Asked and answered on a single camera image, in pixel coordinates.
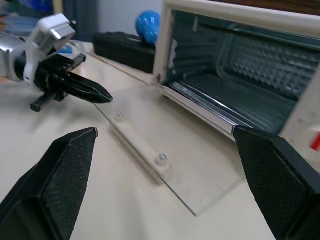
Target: black case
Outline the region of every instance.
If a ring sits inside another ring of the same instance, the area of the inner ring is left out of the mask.
[[[123,32],[96,33],[93,36],[94,53],[134,69],[152,74],[155,48],[141,38]]]

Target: table surface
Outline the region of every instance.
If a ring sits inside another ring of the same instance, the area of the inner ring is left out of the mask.
[[[141,76],[151,79],[119,63],[107,63],[88,56],[75,72],[111,94],[143,86],[146,81],[137,80]],[[274,239],[246,182],[195,217],[169,188],[154,182],[94,105],[68,96],[36,113],[29,104],[37,97],[39,93],[23,83],[0,80],[0,201],[55,139],[97,127],[99,137],[72,240]]]

